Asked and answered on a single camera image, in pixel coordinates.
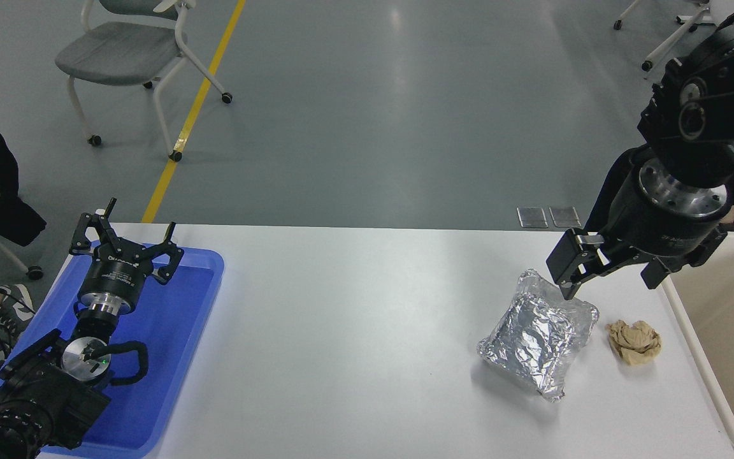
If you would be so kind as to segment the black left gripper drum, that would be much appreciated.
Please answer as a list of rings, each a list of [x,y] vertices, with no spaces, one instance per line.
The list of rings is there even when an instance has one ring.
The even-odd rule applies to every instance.
[[[152,273],[149,259],[135,259],[135,253],[125,249],[116,254],[110,246],[94,249],[92,263],[83,282],[83,296],[111,294],[126,304],[136,304],[146,278]]]

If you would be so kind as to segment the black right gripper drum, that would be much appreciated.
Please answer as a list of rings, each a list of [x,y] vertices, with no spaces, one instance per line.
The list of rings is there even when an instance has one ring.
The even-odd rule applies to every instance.
[[[728,210],[726,185],[693,187],[666,168],[632,168],[599,233],[640,252],[678,258],[716,238]]]

